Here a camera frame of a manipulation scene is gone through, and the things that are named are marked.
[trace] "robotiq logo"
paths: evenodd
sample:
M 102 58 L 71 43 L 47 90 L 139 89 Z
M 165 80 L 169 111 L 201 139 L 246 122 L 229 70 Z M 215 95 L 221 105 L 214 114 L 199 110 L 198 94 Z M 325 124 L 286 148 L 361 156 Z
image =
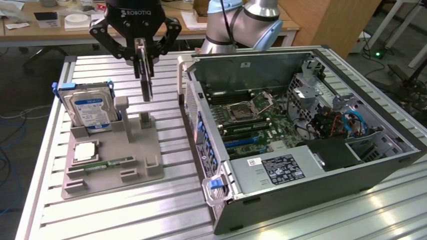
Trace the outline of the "robotiq logo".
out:
M 126 16 L 153 15 L 151 10 L 122 10 L 122 18 Z

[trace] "hard drive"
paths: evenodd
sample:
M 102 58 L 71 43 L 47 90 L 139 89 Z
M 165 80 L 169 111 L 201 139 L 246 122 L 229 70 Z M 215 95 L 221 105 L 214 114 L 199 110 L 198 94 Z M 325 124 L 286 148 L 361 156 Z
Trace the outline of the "hard drive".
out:
M 111 81 L 90 84 L 65 83 L 58 88 L 57 94 L 70 114 L 74 127 L 85 126 L 91 134 L 113 129 L 111 122 L 119 120 L 119 115 Z

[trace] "aluminum extrusion table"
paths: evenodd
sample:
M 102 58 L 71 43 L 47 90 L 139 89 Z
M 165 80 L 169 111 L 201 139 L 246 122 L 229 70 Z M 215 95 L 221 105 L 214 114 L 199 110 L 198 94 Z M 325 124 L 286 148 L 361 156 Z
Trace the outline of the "aluminum extrusion table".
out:
M 382 107 L 427 144 L 427 130 L 331 51 L 319 48 Z M 134 69 L 110 55 L 65 63 L 61 82 L 111 79 L 118 96 L 130 97 L 129 113 L 157 119 L 166 177 L 119 191 L 62 199 L 71 120 L 55 99 L 17 239 L 285 240 L 427 237 L 427 158 L 400 170 L 369 191 L 285 215 L 225 235 L 213 222 L 197 176 L 177 94 L 178 56 L 161 57 L 153 79 L 154 102 L 143 102 Z M 331 72 L 326 81 L 349 91 Z

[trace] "floor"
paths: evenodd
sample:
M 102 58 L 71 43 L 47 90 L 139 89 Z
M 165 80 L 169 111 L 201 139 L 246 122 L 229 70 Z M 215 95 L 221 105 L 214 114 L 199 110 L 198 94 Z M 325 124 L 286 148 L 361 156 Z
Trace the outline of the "floor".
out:
M 386 15 L 381 15 L 372 19 L 366 30 L 372 33 L 376 32 Z M 400 24 L 398 21 L 393 21 L 389 25 L 381 40 L 389 37 L 392 30 Z M 382 46 L 382 41 L 378 41 L 373 47 L 376 51 Z M 408 64 L 418 54 L 420 50 L 427 43 L 427 36 L 422 35 L 413 29 L 408 29 L 402 38 L 398 40 L 394 46 L 394 56 L 388 55 L 381 60 L 384 64 L 397 64 L 402 69 L 412 74 L 414 70 L 408 67 Z M 74 56 L 87 55 L 106 55 L 109 54 L 106 49 L 94 50 L 91 45 L 65 46 L 63 49 Z M 6 48 L 0 49 L 0 55 L 6 52 Z M 51 91 L 53 82 L 58 81 L 61 77 L 63 67 L 63 56 L 51 52 L 43 57 L 43 61 L 35 62 L 33 67 L 35 73 L 33 75 L 25 75 L 21 64 L 26 59 L 39 50 L 38 47 L 30 48 L 30 53 L 22 54 L 18 48 L 9 49 L 7 54 L 0 56 L 0 114 L 9 113 L 14 110 L 30 109 L 37 106 L 45 106 L 53 103 L 54 94 Z M 359 54 L 351 54 L 346 59 L 355 69 L 366 74 L 368 72 L 378 69 L 381 65 L 368 59 Z M 388 69 L 377 71 L 370 75 L 370 78 L 384 81 L 390 81 L 388 75 Z M 427 69 L 425 69 L 421 80 L 427 80 Z M 50 112 L 50 108 L 43 108 L 33 111 L 29 117 L 43 116 Z M 21 124 L 23 119 L 19 118 L 14 123 Z M 47 125 L 47 117 L 41 119 L 30 119 L 26 123 L 26 135 L 18 144 L 9 149 L 7 155 L 11 162 L 15 165 L 15 169 L 19 175 L 22 183 L 22 200 L 18 201 L 13 211 L 0 215 L 0 239 L 11 240 L 15 238 L 19 221 L 22 217 L 22 211 L 25 207 L 27 192 L 34 175 L 34 168 L 38 160 L 41 144 L 45 136 L 45 130 Z M 0 124 L 0 139 L 15 130 L 15 127 Z M 0 171 L 0 180 L 6 177 L 6 171 Z M 0 188 L 0 212 L 9 208 L 18 198 L 18 182 L 11 177 L 5 186 Z

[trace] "gray fixture stand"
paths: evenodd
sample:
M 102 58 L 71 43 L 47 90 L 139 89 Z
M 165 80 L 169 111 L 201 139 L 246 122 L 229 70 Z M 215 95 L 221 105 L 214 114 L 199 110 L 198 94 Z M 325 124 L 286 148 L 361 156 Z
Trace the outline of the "gray fixture stand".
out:
M 114 106 L 122 113 L 122 120 L 111 123 L 113 131 L 90 134 L 85 126 L 71 128 L 61 194 L 63 199 L 165 177 L 155 119 L 150 113 L 129 119 L 130 102 L 126 96 L 114 99 Z M 94 158 L 86 160 L 85 164 L 74 162 L 77 145 L 83 143 L 94 143 L 97 146 Z M 109 166 L 111 161 L 117 167 L 99 167 L 103 163 Z M 89 164 L 95 166 L 91 170 L 73 169 Z

